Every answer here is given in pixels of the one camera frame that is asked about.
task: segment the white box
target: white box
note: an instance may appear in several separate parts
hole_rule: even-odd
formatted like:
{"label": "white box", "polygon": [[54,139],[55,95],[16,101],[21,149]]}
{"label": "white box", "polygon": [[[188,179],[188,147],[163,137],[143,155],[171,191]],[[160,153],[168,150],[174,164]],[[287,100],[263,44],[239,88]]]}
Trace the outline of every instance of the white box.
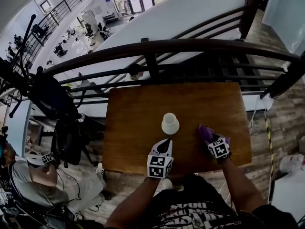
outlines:
{"label": "white box", "polygon": [[230,153],[229,145],[225,142],[224,137],[209,144],[208,148],[214,158],[220,158]]}
{"label": "white box", "polygon": [[156,178],[166,178],[172,169],[173,157],[148,155],[147,176]]}

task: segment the gray shirt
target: gray shirt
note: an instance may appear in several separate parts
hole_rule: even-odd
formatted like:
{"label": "gray shirt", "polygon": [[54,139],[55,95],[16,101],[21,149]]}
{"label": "gray shirt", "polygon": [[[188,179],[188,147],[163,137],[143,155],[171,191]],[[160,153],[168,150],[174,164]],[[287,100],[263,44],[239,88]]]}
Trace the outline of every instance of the gray shirt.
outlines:
{"label": "gray shirt", "polygon": [[26,199],[45,207],[68,202],[68,194],[57,187],[48,187],[33,182],[30,177],[28,163],[16,161],[12,168],[13,180],[19,192]]}

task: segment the wooden table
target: wooden table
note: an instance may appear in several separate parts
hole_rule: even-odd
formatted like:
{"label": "wooden table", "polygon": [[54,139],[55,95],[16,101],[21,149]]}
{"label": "wooden table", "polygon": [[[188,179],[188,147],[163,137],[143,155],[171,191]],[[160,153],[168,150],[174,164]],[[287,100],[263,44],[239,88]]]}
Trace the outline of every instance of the wooden table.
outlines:
{"label": "wooden table", "polygon": [[[180,129],[166,135],[163,116],[174,113]],[[110,91],[104,133],[103,167],[106,170],[147,174],[152,146],[173,140],[172,173],[220,169],[198,132],[204,124],[231,138],[236,165],[251,162],[248,121],[237,83],[185,83],[136,86]]]}

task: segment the yellow and black tape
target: yellow and black tape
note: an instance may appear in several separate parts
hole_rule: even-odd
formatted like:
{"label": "yellow and black tape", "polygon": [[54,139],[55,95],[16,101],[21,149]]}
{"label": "yellow and black tape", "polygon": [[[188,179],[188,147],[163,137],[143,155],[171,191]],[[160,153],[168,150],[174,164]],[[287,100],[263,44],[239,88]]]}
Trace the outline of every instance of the yellow and black tape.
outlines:
{"label": "yellow and black tape", "polygon": [[272,149],[272,141],[271,141],[271,132],[269,129],[269,123],[267,118],[265,117],[265,122],[266,122],[266,129],[267,129],[267,133],[268,133],[268,140],[269,140],[269,146],[270,146],[270,156],[271,156],[271,167],[270,167],[270,177],[272,178],[273,176],[273,171],[274,171],[274,156],[273,156],[273,149]]}

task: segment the black railing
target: black railing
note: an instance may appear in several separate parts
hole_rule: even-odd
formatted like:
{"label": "black railing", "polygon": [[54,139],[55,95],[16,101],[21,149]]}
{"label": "black railing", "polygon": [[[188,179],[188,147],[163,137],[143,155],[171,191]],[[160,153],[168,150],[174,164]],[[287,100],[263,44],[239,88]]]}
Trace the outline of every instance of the black railing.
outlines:
{"label": "black railing", "polygon": [[[240,64],[240,63],[220,63],[218,65],[213,65],[213,67],[219,68],[251,68],[251,69],[264,69],[275,72],[282,72],[283,74],[280,77],[274,76],[198,76],[198,77],[180,77],[180,78],[166,78],[162,77],[159,72],[161,70],[178,70],[181,68],[189,68],[192,65],[187,63],[179,64],[158,64],[154,61],[154,55],[159,53],[167,52],[217,52],[217,53],[239,53],[247,55],[259,55],[269,58],[276,58],[279,60],[290,61],[291,65],[288,67],[288,72],[285,73],[283,68],[268,66],[268,65],[257,65],[257,64]],[[305,72],[305,59],[297,55],[281,52],[277,50],[272,50],[264,46],[251,44],[247,42],[237,42],[237,41],[226,41],[226,40],[214,40],[214,39],[172,39],[172,40],[161,40],[161,41],[152,41],[152,42],[140,42],[135,44],[128,44],[119,47],[109,48],[97,52],[93,52],[88,55],[83,55],[75,59],[57,64],[44,71],[45,74],[55,75],[65,71],[74,70],[86,65],[91,65],[94,63],[105,62],[110,60],[115,60],[119,58],[132,57],[138,55],[150,55],[151,57],[145,57],[147,66],[143,66],[141,71],[154,71],[155,74],[151,74],[151,79],[147,80],[137,80],[137,81],[127,81],[127,82],[116,82],[116,83],[104,83],[100,85],[92,85],[85,87],[78,87],[72,89],[72,92],[82,92],[83,90],[98,90],[102,88],[112,88],[112,87],[123,87],[131,85],[147,85],[147,84],[165,84],[165,83],[184,83],[186,81],[199,80],[201,82],[211,82],[216,81],[226,81],[232,80],[234,82],[239,82],[242,89],[251,89],[251,88],[263,88],[265,89],[264,94],[270,93],[271,97],[276,97],[281,94],[283,91],[287,90],[293,83],[295,83]],[[128,68],[122,68],[118,70],[100,72],[90,75],[83,75],[73,79],[60,82],[61,84],[67,83],[67,81],[75,82],[84,79],[93,79],[97,77],[118,75],[129,73]],[[261,84],[261,85],[248,85],[243,84],[241,80],[269,80],[273,81],[272,85]],[[108,97],[108,94],[88,94],[84,96],[86,98],[97,98],[97,97]]]}
{"label": "black railing", "polygon": [[[22,56],[22,62],[25,67],[30,69],[36,59],[38,53],[48,40],[49,36],[54,32],[56,27],[59,26],[61,21],[69,14],[72,9],[82,0],[63,0],[56,7],[54,7],[46,16],[38,23],[33,25],[31,33],[28,35],[24,53]],[[19,67],[19,60],[14,61],[12,67],[17,72],[21,73]],[[19,92],[12,93],[11,97],[17,97]]]}
{"label": "black railing", "polygon": [[[192,28],[172,37],[171,39],[179,39],[179,38],[214,38],[218,35],[221,35],[223,33],[226,33],[228,31],[239,29],[241,33],[241,39],[246,39],[248,32],[250,30],[250,27],[253,23],[258,5],[260,0],[245,0],[245,5],[243,7],[237,8],[235,10],[220,14],[212,19],[209,19],[207,21],[204,21],[196,26],[193,26]],[[161,63],[175,55],[177,53],[170,53],[168,55],[164,54],[157,54],[157,62]],[[137,60],[135,60],[133,63],[139,63],[141,66],[146,65],[145,57],[139,57]]]}

